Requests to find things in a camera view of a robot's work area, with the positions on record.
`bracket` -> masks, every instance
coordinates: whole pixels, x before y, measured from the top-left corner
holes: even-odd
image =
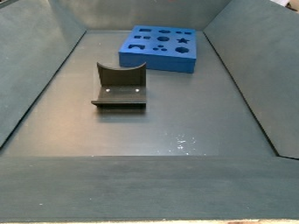
[[[98,63],[100,90],[98,107],[146,105],[146,63],[128,69],[114,69]]]

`gray bin wall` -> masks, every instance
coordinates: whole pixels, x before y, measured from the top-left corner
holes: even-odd
[[[299,17],[234,0],[204,32],[280,156],[299,158]]]
[[[0,145],[84,32],[52,0],[0,8]]]
[[[90,30],[163,25],[202,30],[231,0],[57,0]]]

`dark gray surface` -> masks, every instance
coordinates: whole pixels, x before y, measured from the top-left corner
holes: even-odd
[[[7,157],[0,221],[299,219],[298,169],[278,157]]]
[[[231,0],[57,0],[90,30],[160,25],[202,30]]]
[[[299,17],[267,0],[235,0],[204,30],[271,142],[299,158]]]
[[[202,32],[195,73],[147,70],[147,107],[98,110],[96,63],[118,67],[127,31],[90,32],[3,156],[223,156],[275,154]]]
[[[0,145],[84,31],[53,1],[23,0],[0,9]]]

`white surface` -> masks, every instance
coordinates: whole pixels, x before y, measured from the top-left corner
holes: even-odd
[[[290,3],[288,0],[270,0],[270,1],[272,1],[274,3],[280,4],[283,6],[286,6]]]

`shape sorter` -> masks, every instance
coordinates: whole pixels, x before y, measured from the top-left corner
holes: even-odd
[[[194,73],[196,31],[192,29],[136,25],[119,49],[122,67],[138,67]]]

